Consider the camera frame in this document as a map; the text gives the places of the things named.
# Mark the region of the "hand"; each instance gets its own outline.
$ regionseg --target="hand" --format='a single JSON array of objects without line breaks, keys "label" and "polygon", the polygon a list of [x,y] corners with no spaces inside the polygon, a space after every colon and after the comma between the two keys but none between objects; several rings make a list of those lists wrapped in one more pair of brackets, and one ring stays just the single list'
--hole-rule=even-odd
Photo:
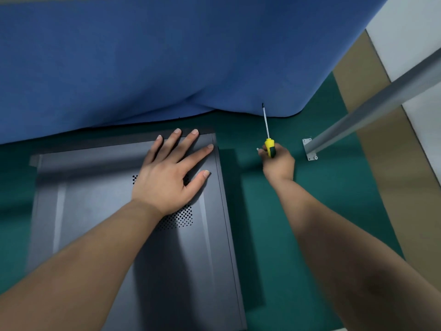
[{"label": "hand", "polygon": [[294,178],[294,163],[295,160],[282,145],[276,143],[276,156],[270,158],[266,151],[266,146],[263,145],[259,149],[259,156],[262,158],[263,174],[268,180],[269,184],[275,188],[279,182],[284,180],[292,181]]},{"label": "hand", "polygon": [[193,130],[172,151],[181,133],[180,129],[176,129],[162,146],[162,137],[158,136],[144,159],[132,191],[132,200],[153,206],[159,211],[161,218],[190,202],[209,175],[209,171],[206,170],[199,172],[184,186],[185,174],[213,150],[213,145],[210,144],[182,159],[199,132]]}]

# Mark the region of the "bare skin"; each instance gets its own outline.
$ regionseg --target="bare skin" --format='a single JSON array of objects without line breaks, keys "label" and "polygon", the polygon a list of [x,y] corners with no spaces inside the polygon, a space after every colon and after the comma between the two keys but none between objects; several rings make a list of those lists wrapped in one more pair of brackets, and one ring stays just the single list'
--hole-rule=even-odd
[{"label": "bare skin", "polygon": [[202,171],[184,186],[184,175],[213,149],[210,145],[181,161],[198,136],[193,132],[173,151],[179,129],[162,146],[158,137],[132,200],[0,296],[2,330],[102,328],[130,265],[156,224],[188,203],[209,175]]},{"label": "bare skin", "polygon": [[350,331],[441,330],[441,293],[388,246],[293,181],[294,158],[276,144],[263,172],[279,196],[306,264]]}]

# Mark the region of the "blue fabric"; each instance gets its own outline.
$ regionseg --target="blue fabric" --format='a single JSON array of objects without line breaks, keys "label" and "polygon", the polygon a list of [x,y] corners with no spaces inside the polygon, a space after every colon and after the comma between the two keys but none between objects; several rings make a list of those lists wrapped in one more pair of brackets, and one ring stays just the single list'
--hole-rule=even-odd
[{"label": "blue fabric", "polygon": [[0,143],[212,109],[299,112],[386,0],[0,6]]}]

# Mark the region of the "green table surface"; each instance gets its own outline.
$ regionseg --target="green table surface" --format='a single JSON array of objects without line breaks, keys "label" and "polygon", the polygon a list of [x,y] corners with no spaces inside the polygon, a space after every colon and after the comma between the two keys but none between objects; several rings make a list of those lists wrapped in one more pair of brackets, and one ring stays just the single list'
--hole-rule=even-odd
[{"label": "green table surface", "polygon": [[[307,161],[302,139],[315,137],[347,113],[332,74],[305,109],[270,118],[271,137],[296,159],[295,180],[325,205],[402,256],[375,180],[355,134]],[[83,129],[0,145],[0,293],[25,274],[38,149],[76,140],[164,129],[216,131],[248,329],[330,331],[342,327],[300,254],[279,200],[262,173],[256,148],[266,139],[263,117],[213,111],[159,123]]]}]

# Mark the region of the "metal pole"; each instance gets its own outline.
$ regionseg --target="metal pole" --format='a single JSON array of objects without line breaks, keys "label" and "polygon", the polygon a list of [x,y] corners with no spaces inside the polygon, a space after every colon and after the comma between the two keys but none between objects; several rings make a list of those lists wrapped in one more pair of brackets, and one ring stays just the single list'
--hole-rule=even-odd
[{"label": "metal pole", "polygon": [[436,50],[356,110],[305,144],[306,154],[323,150],[439,82],[441,82],[441,49]]}]

